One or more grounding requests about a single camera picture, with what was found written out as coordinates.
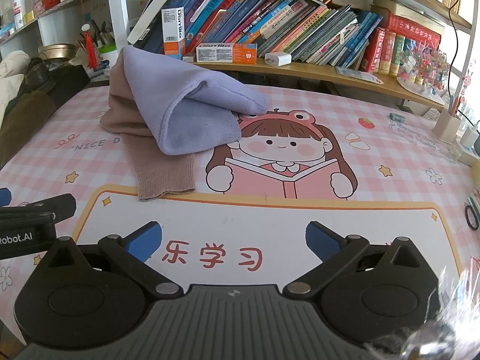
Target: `white cloth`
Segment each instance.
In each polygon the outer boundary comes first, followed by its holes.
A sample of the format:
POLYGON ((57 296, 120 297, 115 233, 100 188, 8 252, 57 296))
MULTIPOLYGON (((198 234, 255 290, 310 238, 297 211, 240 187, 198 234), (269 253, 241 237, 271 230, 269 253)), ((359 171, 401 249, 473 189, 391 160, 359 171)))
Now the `white cloth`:
POLYGON ((17 96, 22 81, 23 74, 15 74, 11 77, 0 78, 0 127, 2 127, 5 109, 10 100, 17 96))
POLYGON ((29 61, 30 57, 23 51, 12 51, 0 62, 0 78, 23 73, 29 61))

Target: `cartoon eye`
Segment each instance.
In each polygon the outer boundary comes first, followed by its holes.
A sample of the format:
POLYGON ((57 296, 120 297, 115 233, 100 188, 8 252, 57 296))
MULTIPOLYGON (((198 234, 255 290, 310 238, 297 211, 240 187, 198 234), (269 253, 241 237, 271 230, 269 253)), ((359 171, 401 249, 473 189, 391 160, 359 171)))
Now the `cartoon eye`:
POLYGON ((297 119, 300 119, 300 120, 310 119, 310 115, 307 114, 306 112, 295 112, 293 115, 294 115, 294 117, 296 117, 297 119))

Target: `brown fabric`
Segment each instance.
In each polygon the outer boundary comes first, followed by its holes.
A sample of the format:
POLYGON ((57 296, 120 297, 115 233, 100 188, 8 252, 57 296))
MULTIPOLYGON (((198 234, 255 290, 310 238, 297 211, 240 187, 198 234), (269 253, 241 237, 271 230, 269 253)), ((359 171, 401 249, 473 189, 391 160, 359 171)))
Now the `brown fabric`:
POLYGON ((130 165, 137 177, 138 198, 195 189, 194 155, 163 154, 140 115, 123 70, 123 52, 110 73, 110 109, 100 119, 108 131, 121 133, 130 165))
POLYGON ((39 132, 57 110, 52 99, 43 92, 24 94, 4 118, 0 130, 0 168, 9 162, 39 132))

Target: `pink headband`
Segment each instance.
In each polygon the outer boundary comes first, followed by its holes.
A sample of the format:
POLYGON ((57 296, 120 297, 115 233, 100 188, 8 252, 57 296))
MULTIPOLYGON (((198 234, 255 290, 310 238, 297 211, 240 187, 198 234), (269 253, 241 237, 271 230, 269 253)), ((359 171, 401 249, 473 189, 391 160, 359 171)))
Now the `pink headband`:
POLYGON ((277 112, 271 112, 265 115, 258 115, 258 116, 240 115, 239 117, 241 119, 241 122, 239 124, 240 130, 243 130, 246 126, 258 120, 281 119, 281 120, 286 120, 289 122, 301 124, 306 128, 308 128, 310 131, 312 131, 319 138, 324 138, 321 131, 314 126, 315 116, 313 116, 312 114, 306 111, 294 110, 294 111, 290 111, 288 115, 279 114, 277 112))

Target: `ribbed cuff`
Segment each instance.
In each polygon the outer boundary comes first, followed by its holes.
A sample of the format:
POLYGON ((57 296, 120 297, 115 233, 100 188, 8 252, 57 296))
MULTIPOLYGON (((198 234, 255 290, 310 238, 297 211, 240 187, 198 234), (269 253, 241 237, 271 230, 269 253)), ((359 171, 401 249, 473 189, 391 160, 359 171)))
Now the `ribbed cuff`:
POLYGON ((194 164, 186 163, 174 169, 159 169, 137 174, 138 199, 150 200, 166 193, 188 193, 195 190, 194 164))

